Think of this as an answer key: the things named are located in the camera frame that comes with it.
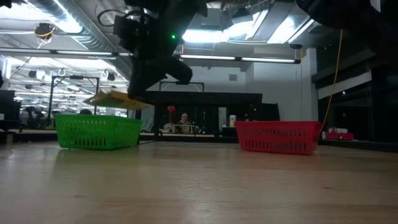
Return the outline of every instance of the ceiling light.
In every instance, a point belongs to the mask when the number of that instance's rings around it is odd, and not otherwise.
[[[32,20],[32,18],[35,18],[38,21],[46,21],[49,19],[49,17],[45,14],[32,10],[30,6],[17,3],[12,3],[12,7],[10,9],[6,7],[0,7],[0,18],[22,20]]]
[[[291,43],[304,33],[315,21],[310,19],[303,27],[301,27],[287,42]]]
[[[50,96],[50,93],[35,93],[35,92],[15,92],[16,95],[30,95],[30,96]],[[53,93],[53,96],[75,96],[82,98],[89,98],[93,95],[78,94],[78,93]]]
[[[214,30],[187,30],[182,39],[189,43],[220,43],[229,39],[222,31]]]
[[[260,29],[262,22],[264,22],[264,19],[266,19],[268,12],[269,12],[268,10],[264,10],[264,11],[260,12],[260,14],[258,15],[256,21],[254,22],[254,24],[252,26],[252,29],[247,33],[246,40],[254,37],[254,35]]]
[[[235,60],[235,57],[210,56],[210,55],[180,55],[180,58],[206,59],[206,60]]]
[[[51,54],[50,50],[41,49],[13,49],[7,47],[1,47],[0,52],[2,53],[28,53],[28,54]]]
[[[295,63],[294,59],[243,57],[243,62]]]
[[[123,85],[123,84],[120,84],[120,85],[100,85],[99,87],[100,88],[117,88],[117,87],[126,87],[126,86],[127,86],[127,84],[125,84],[125,85]],[[81,87],[94,88],[94,87],[96,87],[96,85],[81,85]]]
[[[131,53],[119,53],[120,57],[128,57],[128,56],[132,56]]]
[[[72,50],[58,50],[59,54],[67,55],[96,55],[96,56],[112,56],[111,52],[89,52],[89,51],[72,51]]]
[[[284,44],[294,34],[294,20],[288,16],[267,41],[268,44]]]

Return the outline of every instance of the ceiling pipe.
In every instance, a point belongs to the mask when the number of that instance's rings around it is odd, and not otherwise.
[[[71,0],[24,0],[34,9],[50,15],[52,21],[59,29],[72,36],[77,42],[90,51],[115,52],[117,48],[105,37],[95,26],[94,22]],[[112,60],[113,64],[120,70],[121,74],[129,78],[132,65],[121,58]]]

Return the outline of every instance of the wooden table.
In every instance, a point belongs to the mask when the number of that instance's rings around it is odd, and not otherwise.
[[[0,223],[397,223],[398,154],[237,144],[0,149]]]

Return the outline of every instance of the yellow object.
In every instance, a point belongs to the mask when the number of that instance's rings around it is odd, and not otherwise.
[[[320,130],[320,133],[322,133],[322,129],[325,126],[326,123],[326,119],[328,117],[329,114],[329,110],[330,110],[330,105],[331,105],[331,99],[333,98],[333,94],[335,92],[335,87],[336,87],[336,81],[337,81],[337,74],[338,74],[338,66],[340,63],[340,55],[341,55],[341,46],[343,43],[343,30],[340,31],[340,44],[338,46],[338,53],[337,53],[337,64],[336,64],[336,73],[335,73],[335,81],[333,82],[333,88],[331,89],[331,94],[330,94],[330,98],[329,98],[329,104],[328,104],[328,109],[326,110],[326,115],[325,115],[325,119],[323,120],[322,123],[322,128]]]
[[[151,106],[137,100],[132,100],[127,96],[127,93],[121,93],[119,91],[110,91],[107,93],[100,91],[97,95],[85,100],[84,103],[92,106],[129,110],[142,110]]]
[[[229,126],[231,128],[235,127],[235,121],[236,121],[236,115],[230,115],[229,116]]]

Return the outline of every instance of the black panel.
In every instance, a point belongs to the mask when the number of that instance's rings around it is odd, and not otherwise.
[[[261,103],[258,93],[199,93],[178,91],[147,91],[145,99],[157,106],[241,106]]]

